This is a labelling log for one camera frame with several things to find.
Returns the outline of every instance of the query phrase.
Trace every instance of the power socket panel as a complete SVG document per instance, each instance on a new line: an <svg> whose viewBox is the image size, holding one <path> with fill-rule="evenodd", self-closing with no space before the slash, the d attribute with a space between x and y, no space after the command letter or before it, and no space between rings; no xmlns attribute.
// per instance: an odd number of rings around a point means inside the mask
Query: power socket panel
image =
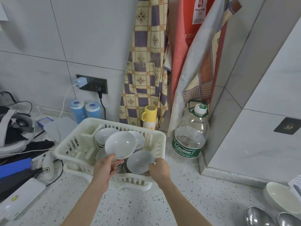
<svg viewBox="0 0 301 226"><path fill-rule="evenodd" d="M85 77L87 79L87 84L81 87L82 90L97 92L98 88L101 87L103 94L108 94L108 84L106 79L95 78L86 75L76 75L77 78Z"/></svg>

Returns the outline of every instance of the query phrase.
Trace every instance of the countertop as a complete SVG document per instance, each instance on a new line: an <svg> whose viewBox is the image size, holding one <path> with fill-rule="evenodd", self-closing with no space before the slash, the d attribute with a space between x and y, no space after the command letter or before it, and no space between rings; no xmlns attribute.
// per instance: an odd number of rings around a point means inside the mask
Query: countertop
<svg viewBox="0 0 301 226"><path fill-rule="evenodd" d="M262 190L199 174L196 161L178 163L167 158L173 182L186 198L213 226L241 226L247 206L258 206L268 213ZM56 163L58 172L61 163ZM60 225L88 183L67 173L31 203L7 226ZM176 225L162 191L156 184L146 192L138 190L107 191L98 206L91 225Z"/></svg>

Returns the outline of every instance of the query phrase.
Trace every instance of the white plastic dish rack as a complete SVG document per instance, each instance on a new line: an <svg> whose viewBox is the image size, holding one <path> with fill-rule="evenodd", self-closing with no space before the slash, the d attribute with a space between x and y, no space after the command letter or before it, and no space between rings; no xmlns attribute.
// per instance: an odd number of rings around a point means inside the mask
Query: white plastic dish rack
<svg viewBox="0 0 301 226"><path fill-rule="evenodd" d="M65 172L91 182L96 155L99 151L94 135L100 129L107 127L116 128L119 131L134 130L142 133L145 137L143 150L150 151L155 158L164 159L166 136L163 132L114 121L86 118L55 148L55 156L65 162L63 168ZM133 188L147 191L154 182L151 177L121 171L110 179L110 190Z"/></svg>

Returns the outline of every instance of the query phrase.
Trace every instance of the yellow cup handle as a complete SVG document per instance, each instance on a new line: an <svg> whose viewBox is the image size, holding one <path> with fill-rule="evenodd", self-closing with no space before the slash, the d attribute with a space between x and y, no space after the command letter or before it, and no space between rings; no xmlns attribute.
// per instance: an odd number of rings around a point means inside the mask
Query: yellow cup handle
<svg viewBox="0 0 301 226"><path fill-rule="evenodd" d="M146 114L146 112L143 112L142 115L141 115L141 120L142 120L142 121L145 121L145 120L146 120L146 119L145 119L145 114Z"/></svg>

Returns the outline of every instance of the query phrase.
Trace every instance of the blue cup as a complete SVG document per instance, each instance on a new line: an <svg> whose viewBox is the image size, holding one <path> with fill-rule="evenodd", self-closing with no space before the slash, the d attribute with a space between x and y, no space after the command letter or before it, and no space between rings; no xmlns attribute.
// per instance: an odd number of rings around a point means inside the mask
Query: blue cup
<svg viewBox="0 0 301 226"><path fill-rule="evenodd" d="M87 118L87 113L85 109L85 102L80 100L72 100L69 102L70 109L72 111L73 118L76 123L82 122Z"/></svg>
<svg viewBox="0 0 301 226"><path fill-rule="evenodd" d="M101 110L100 110L100 104L98 102L87 102L85 105L87 116L88 117L94 117L94 118L100 118Z"/></svg>

